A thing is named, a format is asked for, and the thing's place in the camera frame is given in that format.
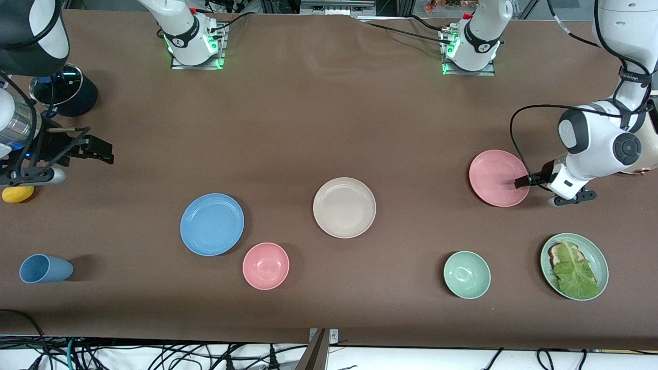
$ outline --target plate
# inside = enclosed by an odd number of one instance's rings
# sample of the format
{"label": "plate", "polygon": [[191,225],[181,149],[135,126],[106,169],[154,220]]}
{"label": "plate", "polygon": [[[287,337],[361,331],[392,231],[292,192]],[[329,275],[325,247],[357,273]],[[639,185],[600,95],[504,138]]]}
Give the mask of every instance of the plate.
{"label": "plate", "polygon": [[458,251],[445,262],[443,279],[456,296],[474,300],[489,290],[492,274],[482,257],[471,251]]}
{"label": "plate", "polygon": [[244,227],[244,213],[235,199],[207,194],[193,201],[183,213],[180,237],[198,255],[219,255],[238,243]]}
{"label": "plate", "polygon": [[336,238],[354,238],[372,225],[377,211],[368,186],[354,178],[335,178],[322,185],[313,201],[321,229]]}
{"label": "plate", "polygon": [[528,171],[519,158],[496,149],[480,153],[468,170],[475,194],[496,207],[512,207],[526,199],[530,187],[516,189],[514,180],[527,175]]}
{"label": "plate", "polygon": [[288,276],[288,254],[274,243],[253,246],[242,261],[242,274],[252,287],[270,290],[281,285]]}
{"label": "plate", "polygon": [[[560,289],[558,289],[558,285],[557,285],[557,277],[553,272],[553,266],[551,266],[551,257],[548,254],[548,250],[551,249],[551,247],[554,246],[555,244],[560,244],[562,241],[572,242],[573,244],[576,244],[578,246],[578,249],[590,262],[590,268],[594,273],[594,278],[596,279],[596,282],[599,284],[599,288],[601,289],[599,291],[599,294],[595,295],[594,297],[583,300],[579,298],[572,298],[560,292]],[[542,272],[544,273],[544,277],[546,278],[546,281],[548,281],[548,284],[550,284],[551,287],[553,287],[553,289],[555,289],[556,292],[560,293],[564,297],[569,298],[570,300],[575,300],[575,301],[593,300],[594,298],[600,296],[601,293],[603,293],[603,291],[605,290],[605,287],[608,285],[608,263],[605,261],[605,257],[603,256],[603,253],[601,253],[601,250],[596,245],[594,245],[594,243],[592,243],[591,241],[589,241],[587,238],[583,236],[577,234],[571,234],[569,232],[553,236],[544,244],[544,247],[542,248],[542,254],[539,260],[540,260],[540,265],[542,267]]]}

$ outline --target blue plate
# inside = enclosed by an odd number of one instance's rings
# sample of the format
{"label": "blue plate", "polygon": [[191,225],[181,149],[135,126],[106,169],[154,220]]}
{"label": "blue plate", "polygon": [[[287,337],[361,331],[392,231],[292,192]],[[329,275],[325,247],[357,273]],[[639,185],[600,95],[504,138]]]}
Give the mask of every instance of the blue plate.
{"label": "blue plate", "polygon": [[238,243],[245,215],[235,199],[207,194],[193,201],[180,220],[180,237],[189,250],[204,256],[222,254]]}

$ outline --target bread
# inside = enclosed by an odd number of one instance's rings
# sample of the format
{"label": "bread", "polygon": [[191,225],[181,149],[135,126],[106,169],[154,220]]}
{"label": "bread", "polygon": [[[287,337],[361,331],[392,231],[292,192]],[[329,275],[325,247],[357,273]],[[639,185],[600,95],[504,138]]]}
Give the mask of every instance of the bread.
{"label": "bread", "polygon": [[[562,245],[562,243],[555,244],[554,246],[551,247],[551,249],[548,250],[548,256],[550,256],[550,258],[551,258],[551,266],[553,266],[553,268],[555,268],[555,265],[560,262],[559,257],[557,257],[557,247],[561,246],[561,245]],[[582,260],[586,259],[585,255],[582,254],[580,249],[578,249],[578,246],[576,244],[572,244],[572,245],[573,245],[573,249],[576,250],[576,254],[578,255],[578,261],[582,261]]]}

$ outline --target blue cup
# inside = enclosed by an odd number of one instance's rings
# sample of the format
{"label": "blue cup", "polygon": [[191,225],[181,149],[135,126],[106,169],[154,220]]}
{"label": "blue cup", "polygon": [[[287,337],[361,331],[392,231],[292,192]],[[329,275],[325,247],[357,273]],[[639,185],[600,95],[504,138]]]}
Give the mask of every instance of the blue cup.
{"label": "blue cup", "polygon": [[31,255],[23,261],[18,271],[20,279],[28,284],[62,281],[72,273],[71,262],[45,254]]}

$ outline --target black cylindrical container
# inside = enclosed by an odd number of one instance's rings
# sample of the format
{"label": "black cylindrical container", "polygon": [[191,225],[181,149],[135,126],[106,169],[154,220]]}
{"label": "black cylindrical container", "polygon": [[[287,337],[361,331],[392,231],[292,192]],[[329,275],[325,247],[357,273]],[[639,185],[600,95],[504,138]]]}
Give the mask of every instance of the black cylindrical container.
{"label": "black cylindrical container", "polygon": [[30,95],[43,105],[50,105],[52,101],[57,113],[62,116],[76,117],[93,108],[98,99],[98,89],[78,67],[67,63],[54,76],[33,78]]}

